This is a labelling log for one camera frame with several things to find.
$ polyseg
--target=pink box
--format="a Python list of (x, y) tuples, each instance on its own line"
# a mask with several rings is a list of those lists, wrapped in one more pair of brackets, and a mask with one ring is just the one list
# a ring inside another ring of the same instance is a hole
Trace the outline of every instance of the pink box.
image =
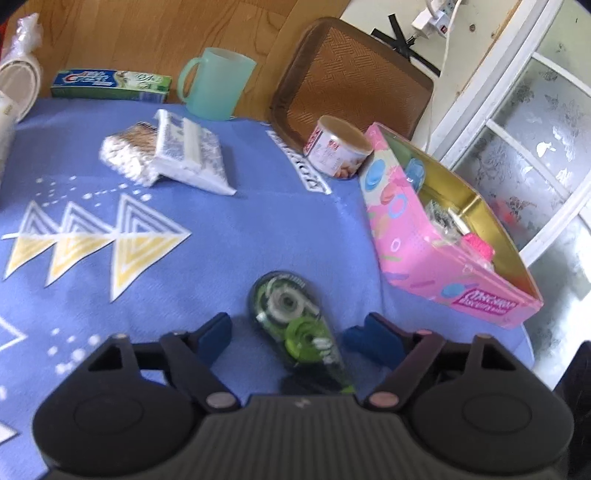
[[(539, 311), (540, 292), (482, 197), (383, 125), (374, 123), (366, 136), (374, 153), (360, 173), (361, 189), (386, 279), (395, 287), (504, 328), (516, 327)], [(419, 196), (401, 166), (411, 157), (425, 165)], [(471, 230), (493, 246), (495, 273), (441, 237), (423, 209), (432, 198), (461, 211)]]

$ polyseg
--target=plastic wrap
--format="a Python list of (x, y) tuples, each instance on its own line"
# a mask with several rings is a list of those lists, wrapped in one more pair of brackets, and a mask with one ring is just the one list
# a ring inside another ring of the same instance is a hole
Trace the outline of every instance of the plastic wrap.
[(234, 195), (228, 185), (219, 140), (188, 118), (160, 109), (154, 165), (164, 176), (220, 195)]
[(0, 92), (0, 186), (4, 167), (14, 138), (16, 108), (12, 100)]
[(31, 14), (17, 20), (17, 32), (12, 37), (12, 43), (8, 47), (6, 55), (2, 55), (2, 62), (29, 55), (41, 46), (43, 29), (37, 23), (38, 20), (39, 14)]
[(156, 127), (139, 122), (124, 132), (106, 137), (99, 158), (125, 178), (150, 187), (159, 176), (152, 164), (155, 148)]
[(18, 20), (17, 32), (0, 62), (0, 91), (15, 103), (17, 121), (29, 112), (41, 87), (41, 66), (32, 55), (43, 36), (38, 18), (32, 14)]

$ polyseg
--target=chair backrest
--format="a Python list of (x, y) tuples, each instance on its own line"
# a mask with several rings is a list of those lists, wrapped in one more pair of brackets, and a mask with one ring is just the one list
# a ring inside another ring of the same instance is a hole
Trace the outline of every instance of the chair backrest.
[(301, 150), (324, 114), (362, 131), (379, 122), (410, 139), (433, 81), (379, 40), (336, 18), (315, 21), (271, 102), (271, 123)]

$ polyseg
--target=wooden floor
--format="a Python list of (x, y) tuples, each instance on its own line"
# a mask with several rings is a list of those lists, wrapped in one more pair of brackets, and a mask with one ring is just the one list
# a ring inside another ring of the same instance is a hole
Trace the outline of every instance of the wooden floor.
[[(236, 109), (265, 119), (283, 69), (306, 27), (339, 17), (349, 0), (28, 0), (12, 17), (40, 13), (42, 96), (57, 71), (91, 68), (151, 72), (176, 79), (205, 47), (237, 51), (258, 65)], [(174, 91), (169, 101), (178, 101)]]

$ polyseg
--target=mug handle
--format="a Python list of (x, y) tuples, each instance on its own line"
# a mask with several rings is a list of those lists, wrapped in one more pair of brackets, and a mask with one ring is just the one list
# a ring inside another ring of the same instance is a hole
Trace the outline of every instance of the mug handle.
[(187, 62), (187, 64), (183, 67), (183, 69), (181, 70), (180, 75), (178, 76), (177, 95), (183, 103), (187, 103), (187, 98), (184, 95), (184, 81), (187, 78), (187, 74), (189, 73), (189, 70), (191, 70), (197, 63), (200, 63), (201, 60), (202, 60), (201, 57), (196, 57), (194, 59), (189, 60)]

